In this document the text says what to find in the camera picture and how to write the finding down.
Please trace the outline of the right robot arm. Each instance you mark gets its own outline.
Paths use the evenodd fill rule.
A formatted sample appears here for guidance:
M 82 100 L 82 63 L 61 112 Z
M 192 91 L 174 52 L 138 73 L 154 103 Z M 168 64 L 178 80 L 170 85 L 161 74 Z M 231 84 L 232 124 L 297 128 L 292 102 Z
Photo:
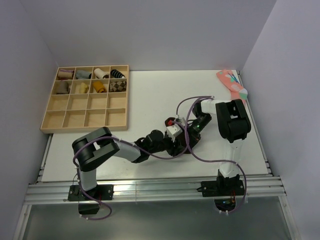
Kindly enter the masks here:
M 226 156 L 222 160 L 213 160 L 220 163 L 216 189 L 222 195 L 229 194 L 234 185 L 241 184 L 239 172 L 243 172 L 239 162 L 241 160 L 242 145 L 251 131 L 251 123 L 245 105 L 241 99 L 229 101 L 200 97 L 191 107 L 190 113 L 196 117 L 191 126 L 185 127 L 185 143 L 192 154 L 190 142 L 192 137 L 200 134 L 214 115 L 220 136 L 225 140 Z

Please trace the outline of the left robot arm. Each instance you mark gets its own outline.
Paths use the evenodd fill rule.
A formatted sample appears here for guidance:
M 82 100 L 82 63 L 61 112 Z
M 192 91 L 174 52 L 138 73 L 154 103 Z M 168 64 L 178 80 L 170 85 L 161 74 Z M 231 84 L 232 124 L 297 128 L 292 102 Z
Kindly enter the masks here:
M 153 130 L 145 137 L 127 142 L 114 136 L 107 127 L 101 127 L 76 139 L 71 147 L 81 185 L 79 194 L 86 200 L 96 197 L 97 168 L 111 157 L 139 164 L 156 153 L 166 151 L 174 158 L 184 154 L 188 149 L 179 140 L 173 141 L 167 133 L 160 130 Z

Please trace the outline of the brown checkered rolled sock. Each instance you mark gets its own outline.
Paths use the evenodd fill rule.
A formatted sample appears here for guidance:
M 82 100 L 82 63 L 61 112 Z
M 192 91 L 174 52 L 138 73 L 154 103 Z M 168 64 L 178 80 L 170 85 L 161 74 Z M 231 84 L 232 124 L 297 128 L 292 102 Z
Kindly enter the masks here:
M 126 80 L 113 81 L 109 84 L 110 93 L 125 92 L 126 90 L 127 90 Z

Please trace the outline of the pink patterned sock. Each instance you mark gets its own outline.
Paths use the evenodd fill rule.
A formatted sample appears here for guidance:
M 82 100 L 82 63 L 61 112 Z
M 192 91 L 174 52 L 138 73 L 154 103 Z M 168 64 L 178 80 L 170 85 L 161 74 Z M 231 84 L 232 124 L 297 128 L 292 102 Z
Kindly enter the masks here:
M 230 91 L 231 100 L 241 100 L 246 105 L 248 91 L 240 84 L 231 70 L 223 69 L 216 73 L 220 82 Z

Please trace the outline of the mustard yellow rolled sock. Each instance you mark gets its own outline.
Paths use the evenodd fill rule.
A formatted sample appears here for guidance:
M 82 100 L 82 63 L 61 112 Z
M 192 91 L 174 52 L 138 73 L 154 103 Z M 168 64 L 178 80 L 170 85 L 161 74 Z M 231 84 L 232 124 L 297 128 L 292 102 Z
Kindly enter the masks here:
M 92 83 L 92 86 L 93 86 L 94 90 L 96 91 L 96 93 L 106 93 L 107 92 L 105 85 L 101 81 L 94 81 Z

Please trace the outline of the black white striped rolled sock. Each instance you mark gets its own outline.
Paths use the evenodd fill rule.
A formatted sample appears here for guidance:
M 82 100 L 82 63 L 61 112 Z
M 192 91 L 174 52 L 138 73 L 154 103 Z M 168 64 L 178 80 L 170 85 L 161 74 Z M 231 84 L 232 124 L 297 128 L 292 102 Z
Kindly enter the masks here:
M 115 79 L 124 79 L 125 78 L 125 75 L 123 73 L 121 73 L 120 71 L 118 71 L 117 69 L 112 69 L 110 71 L 110 75 Z

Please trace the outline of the wooden compartment tray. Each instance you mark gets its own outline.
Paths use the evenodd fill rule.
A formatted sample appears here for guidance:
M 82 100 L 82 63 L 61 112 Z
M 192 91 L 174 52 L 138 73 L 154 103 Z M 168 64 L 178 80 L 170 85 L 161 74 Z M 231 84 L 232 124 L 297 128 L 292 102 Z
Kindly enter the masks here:
M 100 68 L 109 74 L 109 78 L 96 78 L 94 70 Z M 72 79 L 59 79 L 60 69 L 73 70 Z M 113 78 L 110 71 L 116 69 L 125 75 L 125 78 Z M 92 73 L 91 79 L 76 79 L 76 71 L 84 70 Z M 67 66 L 57 69 L 51 88 L 46 111 L 41 123 L 41 131 L 46 134 L 80 133 L 107 127 L 114 131 L 128 129 L 128 106 L 130 68 L 128 65 L 92 65 Z M 59 82 L 68 82 L 69 94 L 56 94 Z M 93 82 L 101 81 L 107 92 L 96 93 Z M 126 81 L 125 92 L 109 92 L 109 84 L 116 81 Z M 86 94 L 76 93 L 81 83 L 89 85 Z

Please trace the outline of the pale yellow rolled sock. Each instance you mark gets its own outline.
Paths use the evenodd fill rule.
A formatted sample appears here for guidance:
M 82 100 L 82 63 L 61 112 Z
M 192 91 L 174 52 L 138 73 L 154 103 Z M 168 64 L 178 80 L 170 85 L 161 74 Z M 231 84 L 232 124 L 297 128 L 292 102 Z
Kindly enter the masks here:
M 89 85 L 82 82 L 78 85 L 76 93 L 77 94 L 86 94 L 89 90 Z

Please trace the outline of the grey blue rolled sock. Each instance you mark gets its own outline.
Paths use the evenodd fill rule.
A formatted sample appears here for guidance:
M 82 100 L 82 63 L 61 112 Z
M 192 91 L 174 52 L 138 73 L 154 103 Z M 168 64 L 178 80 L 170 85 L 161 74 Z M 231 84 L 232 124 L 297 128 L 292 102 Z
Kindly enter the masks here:
M 91 71 L 86 71 L 86 70 L 77 70 L 75 72 L 75 78 L 78 80 L 86 80 L 86 79 L 91 79 L 92 72 Z

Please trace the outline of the grey brown rolled sock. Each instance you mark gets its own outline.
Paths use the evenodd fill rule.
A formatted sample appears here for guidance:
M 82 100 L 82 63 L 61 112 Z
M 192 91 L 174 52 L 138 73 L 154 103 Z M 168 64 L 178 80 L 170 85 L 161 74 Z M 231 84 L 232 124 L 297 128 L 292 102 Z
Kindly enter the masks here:
M 70 93 L 70 87 L 68 82 L 66 81 L 61 81 L 57 84 L 55 94 L 56 95 L 66 95 Z

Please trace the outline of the beige striped rolled sock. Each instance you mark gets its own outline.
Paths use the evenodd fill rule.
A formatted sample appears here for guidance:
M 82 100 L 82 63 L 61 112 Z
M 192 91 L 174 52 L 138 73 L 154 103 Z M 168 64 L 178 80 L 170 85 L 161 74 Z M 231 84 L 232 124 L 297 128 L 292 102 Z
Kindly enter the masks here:
M 59 79 L 72 79 L 74 76 L 73 70 L 60 69 L 57 73 Z

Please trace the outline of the aluminium frame rail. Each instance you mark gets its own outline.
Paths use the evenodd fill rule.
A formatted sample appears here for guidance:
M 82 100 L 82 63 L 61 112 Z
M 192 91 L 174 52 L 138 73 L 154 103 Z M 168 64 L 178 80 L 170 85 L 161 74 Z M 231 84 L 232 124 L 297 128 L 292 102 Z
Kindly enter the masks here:
M 197 191 L 202 181 L 212 181 L 213 177 L 162 178 L 139 180 L 105 180 L 100 185 L 113 185 L 110 203 L 200 200 Z M 24 205 L 69 204 L 68 194 L 72 182 L 39 182 L 27 188 Z M 247 196 L 281 197 L 286 190 L 279 176 L 259 176 L 247 178 Z

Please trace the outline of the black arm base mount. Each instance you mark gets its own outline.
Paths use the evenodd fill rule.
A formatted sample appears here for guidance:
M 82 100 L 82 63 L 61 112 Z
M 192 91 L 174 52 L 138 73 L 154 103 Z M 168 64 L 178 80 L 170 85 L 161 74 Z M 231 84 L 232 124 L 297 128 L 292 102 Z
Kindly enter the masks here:
M 242 180 L 235 182 L 228 181 L 222 183 L 217 180 L 202 181 L 197 192 L 201 193 L 203 197 L 231 197 L 243 196 L 245 194 L 245 187 Z

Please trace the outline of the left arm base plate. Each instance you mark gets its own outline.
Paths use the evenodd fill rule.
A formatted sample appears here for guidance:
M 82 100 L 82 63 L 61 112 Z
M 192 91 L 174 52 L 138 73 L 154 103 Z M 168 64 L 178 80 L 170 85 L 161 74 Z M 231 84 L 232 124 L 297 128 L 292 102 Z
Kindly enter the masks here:
M 114 186 L 112 184 L 97 185 L 95 188 L 86 191 L 87 195 L 100 201 L 109 201 L 113 199 Z M 78 185 L 71 185 L 67 200 L 69 202 L 89 201 Z

